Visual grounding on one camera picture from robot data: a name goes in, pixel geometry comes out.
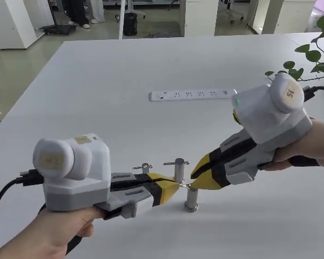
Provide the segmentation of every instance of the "black bin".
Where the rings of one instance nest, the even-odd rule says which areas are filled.
[[[124,35],[125,36],[137,35],[137,14],[136,13],[133,12],[125,13]]]

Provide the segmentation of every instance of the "human hand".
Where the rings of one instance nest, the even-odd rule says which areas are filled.
[[[62,259],[75,237],[90,237],[93,220],[103,211],[91,207],[73,212],[43,210],[18,236],[0,248],[1,258]]]
[[[266,171],[280,171],[291,166],[288,159],[303,155],[317,160],[324,166],[324,122],[313,120],[311,130],[300,140],[276,150],[274,161],[263,168]]]

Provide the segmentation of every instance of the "white power strip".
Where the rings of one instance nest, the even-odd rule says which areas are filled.
[[[182,101],[182,100],[207,100],[207,99],[229,99],[237,94],[235,89],[202,89],[151,92],[150,101]]]

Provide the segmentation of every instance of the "tiled floor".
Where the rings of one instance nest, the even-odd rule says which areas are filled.
[[[247,4],[236,4],[235,10],[247,12]],[[138,19],[137,38],[146,37],[158,32],[180,33],[178,25],[179,10],[144,9],[146,19]],[[92,25],[91,29],[78,28],[68,37],[44,36],[28,50],[0,50],[0,120],[2,120],[22,93],[38,75],[43,66],[48,62],[63,41],[66,40],[93,40],[93,39],[117,39],[119,25],[115,15],[118,9],[106,10],[106,23]],[[63,14],[57,15],[60,23],[66,24],[68,19]],[[245,35],[251,31],[240,23],[240,16],[234,25],[228,21],[223,12],[218,15],[215,35]]]

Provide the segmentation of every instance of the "metal peg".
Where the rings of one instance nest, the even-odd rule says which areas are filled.
[[[143,163],[141,166],[133,167],[134,170],[141,169],[143,171],[143,174],[148,174],[150,168],[152,168],[152,165],[149,165],[148,163]]]
[[[174,179],[178,183],[184,182],[184,167],[185,167],[185,165],[189,165],[189,164],[190,164],[190,162],[185,161],[182,158],[176,158],[175,162],[163,163],[164,166],[175,165]]]
[[[188,212],[195,212],[198,209],[198,189],[189,188],[187,190],[187,199],[185,201],[185,209]]]

